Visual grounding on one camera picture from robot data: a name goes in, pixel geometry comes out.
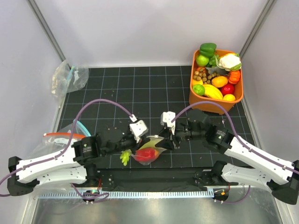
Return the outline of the green celery stalk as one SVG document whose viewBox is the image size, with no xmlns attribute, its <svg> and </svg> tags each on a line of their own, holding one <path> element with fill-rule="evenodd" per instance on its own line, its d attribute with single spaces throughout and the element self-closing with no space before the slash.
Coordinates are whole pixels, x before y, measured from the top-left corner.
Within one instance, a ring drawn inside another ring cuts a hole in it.
<svg viewBox="0 0 299 224">
<path fill-rule="evenodd" d="M 147 147 L 152 147 L 152 146 L 145 146 L 144 145 L 140 149 L 147 148 Z M 136 153 L 136 151 L 134 153 L 132 153 L 131 150 L 125 150 L 125 151 L 123 151 L 121 153 L 121 155 L 120 155 L 120 160 L 121 160 L 122 164 L 124 166 L 126 166 L 128 164 L 128 162 L 129 162 L 130 158 L 133 158 L 135 160 L 135 153 Z M 140 164 L 142 164 L 144 166 L 151 164 L 151 162 L 148 162 L 148 163 L 138 162 L 138 163 L 140 163 Z"/>
</svg>

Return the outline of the red bell pepper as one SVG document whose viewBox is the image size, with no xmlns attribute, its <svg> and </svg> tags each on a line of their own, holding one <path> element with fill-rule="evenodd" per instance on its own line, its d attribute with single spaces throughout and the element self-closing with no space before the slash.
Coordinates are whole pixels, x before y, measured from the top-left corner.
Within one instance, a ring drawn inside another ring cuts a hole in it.
<svg viewBox="0 0 299 224">
<path fill-rule="evenodd" d="M 135 160 L 138 162 L 153 162 L 154 161 L 154 148 L 147 147 L 139 149 L 135 153 Z"/>
</svg>

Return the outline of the clear polka dot zip bag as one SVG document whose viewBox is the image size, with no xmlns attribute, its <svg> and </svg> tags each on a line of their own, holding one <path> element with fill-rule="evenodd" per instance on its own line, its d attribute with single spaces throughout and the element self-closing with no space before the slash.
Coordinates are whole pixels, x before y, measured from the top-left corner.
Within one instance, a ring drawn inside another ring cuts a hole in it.
<svg viewBox="0 0 299 224">
<path fill-rule="evenodd" d="M 131 157 L 138 163 L 147 166 L 155 161 L 159 155 L 166 151 L 165 148 L 157 146 L 159 142 L 163 141 L 164 138 L 158 135 L 147 136 L 149 141 L 145 143 L 142 147 L 131 153 Z"/>
</svg>

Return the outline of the red tomato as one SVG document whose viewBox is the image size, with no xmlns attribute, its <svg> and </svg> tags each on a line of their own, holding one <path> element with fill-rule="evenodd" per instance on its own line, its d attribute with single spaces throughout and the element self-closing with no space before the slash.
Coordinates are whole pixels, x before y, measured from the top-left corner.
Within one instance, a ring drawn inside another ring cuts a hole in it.
<svg viewBox="0 0 299 224">
<path fill-rule="evenodd" d="M 154 149 L 154 160 L 156 160 L 160 155 L 160 151 Z"/>
</svg>

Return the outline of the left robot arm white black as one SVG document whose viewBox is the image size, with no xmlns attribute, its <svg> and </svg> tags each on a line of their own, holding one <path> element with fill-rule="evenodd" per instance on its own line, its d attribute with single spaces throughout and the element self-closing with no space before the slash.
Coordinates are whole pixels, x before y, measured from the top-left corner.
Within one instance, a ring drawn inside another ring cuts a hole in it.
<svg viewBox="0 0 299 224">
<path fill-rule="evenodd" d="M 110 128 L 81 139 L 70 133 L 54 140 L 53 145 L 59 149 L 53 153 L 26 160 L 11 157 L 7 179 L 9 195 L 22 196 L 53 184 L 93 187 L 100 181 L 96 163 L 107 155 L 138 150 L 144 143 L 146 132 L 147 128 L 131 124 L 126 133 Z"/>
</svg>

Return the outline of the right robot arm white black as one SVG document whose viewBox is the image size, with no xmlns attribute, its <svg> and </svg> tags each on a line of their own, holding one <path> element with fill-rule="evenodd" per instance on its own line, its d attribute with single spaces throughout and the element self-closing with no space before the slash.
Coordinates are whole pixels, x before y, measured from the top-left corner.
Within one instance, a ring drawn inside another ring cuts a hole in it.
<svg viewBox="0 0 299 224">
<path fill-rule="evenodd" d="M 167 150 L 179 147 L 182 141 L 199 140 L 210 151 L 238 159 L 249 168 L 242 168 L 225 161 L 217 161 L 210 173 L 215 185 L 244 183 L 270 192 L 276 199 L 295 205 L 299 196 L 299 162 L 275 157 L 248 143 L 235 132 L 212 124 L 201 110 L 187 114 L 187 124 L 178 129 L 174 112 L 161 114 L 159 133 L 163 137 L 157 146 Z"/>
</svg>

